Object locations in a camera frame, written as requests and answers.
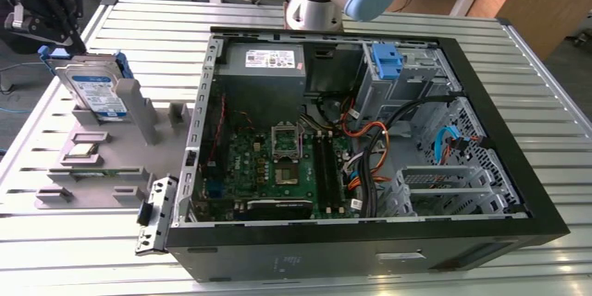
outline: green circuit board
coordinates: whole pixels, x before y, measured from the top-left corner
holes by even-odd
[[[293,149],[290,137],[277,137],[276,147]],[[330,213],[318,209],[316,170],[313,157],[312,134],[302,135],[301,158],[298,160],[273,160],[270,133],[241,131],[230,138],[228,149],[226,176],[220,188],[217,203],[210,204],[209,214],[213,220],[230,220],[230,205],[257,199],[308,200],[313,203],[312,218],[348,218],[344,194],[341,193],[342,208]],[[346,138],[330,139],[336,153],[336,165],[341,168],[341,154],[349,149]]]

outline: blue drive bay latch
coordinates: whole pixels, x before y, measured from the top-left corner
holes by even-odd
[[[397,79],[402,71],[402,56],[398,54],[394,44],[372,44],[372,56],[378,67],[378,77],[382,80]]]

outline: blue hard drive label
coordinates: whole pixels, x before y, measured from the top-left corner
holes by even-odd
[[[113,91],[113,81],[106,76],[72,76],[72,84],[90,110],[105,118],[117,119],[126,115],[121,99]]]

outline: floor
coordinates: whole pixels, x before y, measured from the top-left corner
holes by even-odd
[[[232,3],[245,3],[242,0],[225,0]],[[282,0],[264,0],[261,4],[281,4]],[[84,0],[86,20],[90,18],[100,0]],[[41,64],[29,64],[2,71],[5,67],[16,64],[38,62],[34,54],[21,55],[14,53],[0,40],[0,79],[13,83],[13,92],[0,95],[0,108],[13,111],[29,111],[33,109],[52,76]],[[592,117],[592,51],[577,49],[570,41],[565,41],[554,50],[545,61],[545,65],[568,94],[578,104],[584,113]],[[26,113],[0,111],[0,159],[2,150],[8,149],[25,123]]]

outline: open computer tower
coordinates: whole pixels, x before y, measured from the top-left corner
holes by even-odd
[[[468,270],[569,233],[456,40],[213,28],[205,54],[142,232],[196,280]]]

